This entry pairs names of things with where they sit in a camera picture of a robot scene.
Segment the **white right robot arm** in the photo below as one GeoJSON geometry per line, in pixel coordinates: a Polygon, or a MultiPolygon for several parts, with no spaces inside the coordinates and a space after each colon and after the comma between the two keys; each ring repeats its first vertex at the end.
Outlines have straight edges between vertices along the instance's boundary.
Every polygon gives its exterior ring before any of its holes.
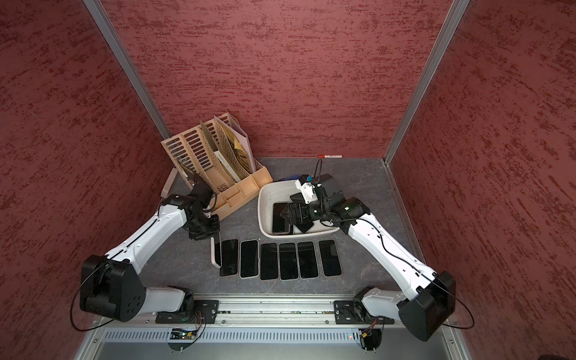
{"type": "Polygon", "coordinates": [[[302,175],[295,180],[295,189],[282,217],[291,224],[318,221],[339,228],[399,286],[397,292],[369,289],[359,299],[361,309],[372,317],[399,320],[420,341],[428,341],[455,311],[455,279],[413,256],[360,199],[346,198],[331,175],[302,175]]]}

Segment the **black phone without case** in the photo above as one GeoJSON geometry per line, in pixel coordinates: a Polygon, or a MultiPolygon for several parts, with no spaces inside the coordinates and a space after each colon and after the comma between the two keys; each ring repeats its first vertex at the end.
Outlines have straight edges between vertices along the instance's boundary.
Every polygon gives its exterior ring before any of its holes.
{"type": "Polygon", "coordinates": [[[306,221],[295,224],[295,227],[297,227],[301,233],[307,233],[313,226],[314,226],[313,221],[306,221]]]}

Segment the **small phone pink case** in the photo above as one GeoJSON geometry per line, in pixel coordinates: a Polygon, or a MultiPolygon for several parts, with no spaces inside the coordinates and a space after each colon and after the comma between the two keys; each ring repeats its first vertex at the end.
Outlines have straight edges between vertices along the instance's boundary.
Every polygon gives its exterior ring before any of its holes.
{"type": "Polygon", "coordinates": [[[334,240],[319,241],[319,252],[322,261],[323,274],[326,277],[342,275],[338,249],[334,240]]]}

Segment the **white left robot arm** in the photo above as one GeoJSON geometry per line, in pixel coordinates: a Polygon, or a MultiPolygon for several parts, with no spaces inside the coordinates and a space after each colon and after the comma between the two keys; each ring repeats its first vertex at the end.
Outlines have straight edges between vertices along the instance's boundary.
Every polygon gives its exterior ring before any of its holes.
{"type": "Polygon", "coordinates": [[[212,214],[217,194],[198,181],[188,195],[171,194],[156,213],[123,243],[105,255],[92,255],[81,268],[81,283],[73,302],[82,311],[126,323],[142,314],[157,314],[170,321],[198,320],[189,289],[143,285],[140,273],[152,255],[177,230],[192,240],[209,240],[216,251],[220,221],[212,214]]]}

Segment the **dark phone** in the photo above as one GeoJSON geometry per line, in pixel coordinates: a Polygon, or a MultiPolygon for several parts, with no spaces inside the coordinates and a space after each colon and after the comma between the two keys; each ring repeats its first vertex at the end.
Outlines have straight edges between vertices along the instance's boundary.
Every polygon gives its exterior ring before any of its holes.
{"type": "Polygon", "coordinates": [[[285,210],[287,202],[276,202],[273,205],[272,215],[272,231],[271,233],[276,236],[285,236],[293,234],[293,226],[290,222],[282,216],[282,211],[285,210]]]}

